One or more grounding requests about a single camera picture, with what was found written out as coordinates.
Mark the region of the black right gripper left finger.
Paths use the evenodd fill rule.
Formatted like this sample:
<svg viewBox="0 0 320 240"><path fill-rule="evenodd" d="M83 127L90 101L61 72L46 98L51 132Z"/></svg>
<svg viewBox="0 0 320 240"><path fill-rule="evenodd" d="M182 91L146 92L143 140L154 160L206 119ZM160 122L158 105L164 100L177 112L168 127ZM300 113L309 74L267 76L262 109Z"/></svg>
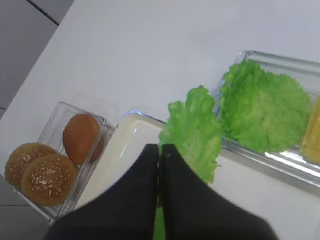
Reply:
<svg viewBox="0 0 320 240"><path fill-rule="evenodd" d="M158 198L159 147L147 144L107 191L60 218L47 240L151 240Z"/></svg>

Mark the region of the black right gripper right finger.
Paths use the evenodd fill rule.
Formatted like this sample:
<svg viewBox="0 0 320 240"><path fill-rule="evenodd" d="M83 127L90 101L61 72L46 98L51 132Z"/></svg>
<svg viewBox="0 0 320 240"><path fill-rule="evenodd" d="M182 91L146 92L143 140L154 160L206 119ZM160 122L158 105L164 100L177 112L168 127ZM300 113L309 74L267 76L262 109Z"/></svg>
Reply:
<svg viewBox="0 0 320 240"><path fill-rule="evenodd" d="M160 192L168 240L276 240L262 218L236 206L208 187L177 148L164 145Z"/></svg>

